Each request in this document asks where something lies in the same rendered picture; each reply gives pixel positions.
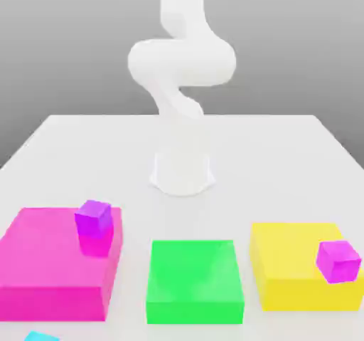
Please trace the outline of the small magenta cube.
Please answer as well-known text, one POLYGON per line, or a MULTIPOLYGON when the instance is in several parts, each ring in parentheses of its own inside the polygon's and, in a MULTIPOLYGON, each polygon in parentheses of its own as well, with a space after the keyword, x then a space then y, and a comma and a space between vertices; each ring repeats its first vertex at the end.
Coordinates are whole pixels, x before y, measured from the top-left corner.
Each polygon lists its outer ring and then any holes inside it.
POLYGON ((362 258, 346 240, 322 241, 318 246, 316 266, 330 284, 357 279, 362 258))

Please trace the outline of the small purple cube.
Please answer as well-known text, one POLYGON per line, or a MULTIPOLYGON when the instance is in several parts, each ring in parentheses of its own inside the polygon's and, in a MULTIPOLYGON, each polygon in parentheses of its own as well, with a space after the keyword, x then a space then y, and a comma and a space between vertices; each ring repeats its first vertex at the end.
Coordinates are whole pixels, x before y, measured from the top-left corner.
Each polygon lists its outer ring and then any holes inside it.
POLYGON ((75 224, 82 253, 85 256, 108 257, 114 236, 111 205, 87 200, 75 212, 75 224))

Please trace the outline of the large yellow box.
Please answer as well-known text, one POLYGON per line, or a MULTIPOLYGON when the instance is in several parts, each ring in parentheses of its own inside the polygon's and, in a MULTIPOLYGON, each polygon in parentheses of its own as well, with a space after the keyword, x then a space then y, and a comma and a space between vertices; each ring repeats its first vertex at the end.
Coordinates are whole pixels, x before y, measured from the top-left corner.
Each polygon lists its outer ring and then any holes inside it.
POLYGON ((253 223, 250 260, 264 311, 357 311, 364 270, 353 282, 330 284, 316 266, 322 241, 345 240, 334 223, 253 223))

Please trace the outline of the large pink box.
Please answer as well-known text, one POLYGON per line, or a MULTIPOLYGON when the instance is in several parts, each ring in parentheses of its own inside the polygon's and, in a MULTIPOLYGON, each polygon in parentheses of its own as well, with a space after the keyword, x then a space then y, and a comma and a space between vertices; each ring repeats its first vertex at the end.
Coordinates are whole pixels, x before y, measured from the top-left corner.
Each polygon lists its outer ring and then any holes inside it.
POLYGON ((0 322, 106 320, 122 211, 104 238, 79 238, 74 208, 23 208, 0 238, 0 322))

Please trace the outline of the small cyan cube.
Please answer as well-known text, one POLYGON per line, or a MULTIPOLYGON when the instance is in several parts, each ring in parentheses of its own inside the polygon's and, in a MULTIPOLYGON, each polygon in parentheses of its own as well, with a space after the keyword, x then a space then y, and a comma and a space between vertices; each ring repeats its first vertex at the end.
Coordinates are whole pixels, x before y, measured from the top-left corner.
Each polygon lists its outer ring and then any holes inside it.
POLYGON ((60 341, 59 337, 44 332, 30 331, 23 341, 60 341))

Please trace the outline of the large green box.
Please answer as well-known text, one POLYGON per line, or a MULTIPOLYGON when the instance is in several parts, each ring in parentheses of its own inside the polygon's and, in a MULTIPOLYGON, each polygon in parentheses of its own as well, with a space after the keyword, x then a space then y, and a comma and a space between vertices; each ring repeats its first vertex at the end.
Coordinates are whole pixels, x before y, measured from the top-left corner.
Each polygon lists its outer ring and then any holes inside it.
POLYGON ((154 240, 146 321, 155 325, 235 325, 245 298, 232 240, 154 240))

